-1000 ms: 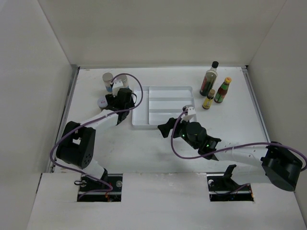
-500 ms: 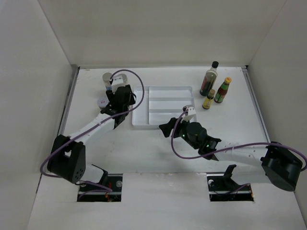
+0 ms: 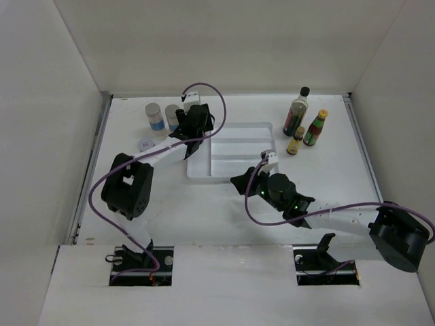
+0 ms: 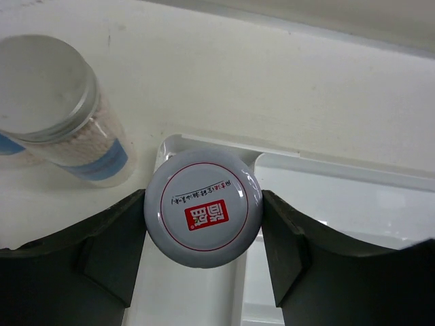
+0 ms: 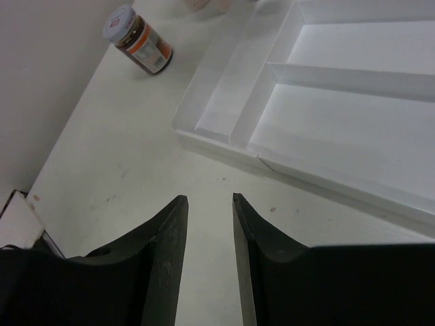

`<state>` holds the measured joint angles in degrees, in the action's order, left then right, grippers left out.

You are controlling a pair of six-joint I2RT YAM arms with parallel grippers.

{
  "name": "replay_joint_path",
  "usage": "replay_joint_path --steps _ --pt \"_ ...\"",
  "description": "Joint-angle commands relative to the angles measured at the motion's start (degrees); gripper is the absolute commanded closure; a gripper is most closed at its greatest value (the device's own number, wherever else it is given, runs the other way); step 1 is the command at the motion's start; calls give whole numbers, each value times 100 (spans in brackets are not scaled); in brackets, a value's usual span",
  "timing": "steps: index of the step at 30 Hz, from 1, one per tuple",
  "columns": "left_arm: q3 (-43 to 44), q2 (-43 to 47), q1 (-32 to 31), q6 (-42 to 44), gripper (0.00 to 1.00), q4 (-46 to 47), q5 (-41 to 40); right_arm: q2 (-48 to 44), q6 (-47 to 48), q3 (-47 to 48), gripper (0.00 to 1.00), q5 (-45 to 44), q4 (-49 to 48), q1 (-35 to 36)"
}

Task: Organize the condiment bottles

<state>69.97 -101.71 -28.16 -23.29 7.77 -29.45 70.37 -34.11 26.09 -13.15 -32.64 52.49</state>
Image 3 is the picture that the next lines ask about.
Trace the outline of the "blue label jar silver lid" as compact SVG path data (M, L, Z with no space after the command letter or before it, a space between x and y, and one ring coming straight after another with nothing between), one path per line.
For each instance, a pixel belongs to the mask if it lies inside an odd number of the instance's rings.
M179 109L177 105L168 105L165 108L165 114L170 131L174 131L179 126L176 111Z

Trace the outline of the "dark spice jar white lid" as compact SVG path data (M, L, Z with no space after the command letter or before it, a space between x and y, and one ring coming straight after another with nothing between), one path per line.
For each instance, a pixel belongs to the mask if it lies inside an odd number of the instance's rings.
M145 138L139 140L137 147L138 147L138 150L140 152L145 152L145 151L153 148L155 146L155 144L156 143L155 143L153 138L145 137Z

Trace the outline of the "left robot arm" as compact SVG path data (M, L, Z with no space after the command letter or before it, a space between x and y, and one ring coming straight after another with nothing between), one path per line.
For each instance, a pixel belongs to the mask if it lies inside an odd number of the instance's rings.
M178 109L179 126L154 151L144 156L119 153L111 165L101 200L107 208L131 221L147 208L152 190L154 170L188 159L213 130L214 116L207 104L193 105L188 111Z

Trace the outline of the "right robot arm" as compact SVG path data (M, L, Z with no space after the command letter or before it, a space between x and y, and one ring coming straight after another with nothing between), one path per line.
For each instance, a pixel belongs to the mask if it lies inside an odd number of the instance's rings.
M403 272L418 270L425 248L434 237L417 213L393 202L323 205L312 211L313 197L297 192L285 174L250 167L230 182L245 198L258 196L283 216L280 225L327 232L315 249L300 256L302 266L321 270L346 261L383 260Z

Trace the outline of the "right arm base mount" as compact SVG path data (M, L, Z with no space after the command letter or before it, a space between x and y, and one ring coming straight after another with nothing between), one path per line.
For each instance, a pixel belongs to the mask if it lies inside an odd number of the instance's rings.
M354 261L339 262L317 249L294 249L293 253L299 286L360 285Z

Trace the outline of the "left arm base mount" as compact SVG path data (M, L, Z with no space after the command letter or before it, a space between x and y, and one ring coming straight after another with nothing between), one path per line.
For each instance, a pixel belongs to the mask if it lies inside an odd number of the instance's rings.
M154 261L146 254L135 252L127 246L116 247L105 256L111 265L109 286L112 287L166 287L172 285L174 248L148 247L160 267L155 272Z

